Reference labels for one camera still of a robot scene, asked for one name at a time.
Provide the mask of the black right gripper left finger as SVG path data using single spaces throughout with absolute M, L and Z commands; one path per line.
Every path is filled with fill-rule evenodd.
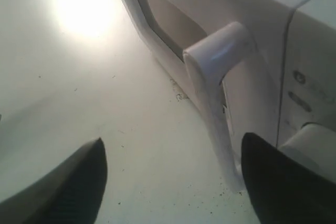
M 1 202 L 1 223 L 95 223 L 108 178 L 101 138 Z

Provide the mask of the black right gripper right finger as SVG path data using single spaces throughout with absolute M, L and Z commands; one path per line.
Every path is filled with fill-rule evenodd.
M 335 223 L 335 183 L 255 133 L 242 139 L 241 171 L 260 223 Z

